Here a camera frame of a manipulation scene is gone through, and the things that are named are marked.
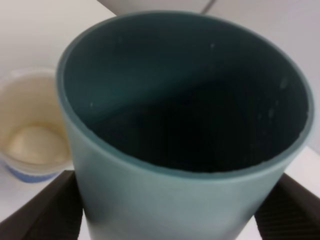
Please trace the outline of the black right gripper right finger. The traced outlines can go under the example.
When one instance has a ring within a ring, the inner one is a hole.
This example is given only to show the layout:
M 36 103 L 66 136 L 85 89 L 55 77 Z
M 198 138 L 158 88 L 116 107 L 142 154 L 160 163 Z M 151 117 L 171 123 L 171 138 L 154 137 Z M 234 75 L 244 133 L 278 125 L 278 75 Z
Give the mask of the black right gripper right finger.
M 254 214 L 263 240 L 318 240 L 320 199 L 283 174 Z

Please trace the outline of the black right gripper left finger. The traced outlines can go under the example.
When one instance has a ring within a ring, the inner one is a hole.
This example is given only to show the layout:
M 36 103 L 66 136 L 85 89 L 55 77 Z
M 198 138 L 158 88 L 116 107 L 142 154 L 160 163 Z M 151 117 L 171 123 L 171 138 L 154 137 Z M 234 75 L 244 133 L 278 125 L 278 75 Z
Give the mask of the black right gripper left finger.
M 75 172 L 65 170 L 0 223 L 2 240 L 76 240 L 83 205 Z

